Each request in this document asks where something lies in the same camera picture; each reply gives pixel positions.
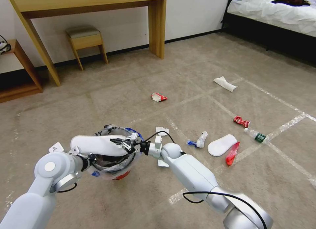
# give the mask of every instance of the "bed frame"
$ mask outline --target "bed frame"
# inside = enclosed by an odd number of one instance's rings
[[[316,47],[315,37],[227,13],[231,1],[228,0],[222,21],[223,31],[263,44],[267,50],[274,49],[316,64],[315,52],[308,52],[313,49],[307,48]]]

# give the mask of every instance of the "wooden desk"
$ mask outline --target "wooden desk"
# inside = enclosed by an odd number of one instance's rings
[[[166,0],[10,0],[57,86],[57,71],[31,19],[148,6],[149,49],[164,58]]]

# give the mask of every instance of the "red snack wrapper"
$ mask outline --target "red snack wrapper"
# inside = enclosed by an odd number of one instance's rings
[[[226,156],[226,163],[227,163],[227,165],[230,166],[230,165],[233,164],[235,156],[237,155],[237,150],[239,148],[239,144],[240,144],[240,142],[237,142],[231,147],[228,155]]]
[[[250,120],[243,120],[239,115],[236,115],[233,121],[243,125],[245,128],[248,128],[248,125],[250,124]]]
[[[161,95],[160,93],[157,93],[157,92],[154,92],[152,95],[151,95],[152,99],[156,102],[160,102],[160,101],[164,101],[164,100],[167,100],[168,98]]]

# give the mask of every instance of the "wooden stool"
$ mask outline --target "wooden stool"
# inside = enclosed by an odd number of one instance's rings
[[[106,57],[106,52],[104,49],[102,36],[99,30],[97,30],[93,26],[81,26],[75,28],[69,28],[66,30],[68,40],[70,42],[72,51],[78,61],[78,64],[83,70],[82,64],[80,62],[77,50],[98,46],[100,49],[100,53],[103,56],[104,62],[108,64],[108,58]]]

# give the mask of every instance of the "red plastic bag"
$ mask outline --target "red plastic bag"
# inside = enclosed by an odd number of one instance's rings
[[[240,142],[237,142],[231,147],[228,155],[226,156],[226,163],[227,163],[227,165],[230,166],[230,165],[233,164],[235,156],[237,155],[237,150],[239,148],[239,144],[240,144]]]

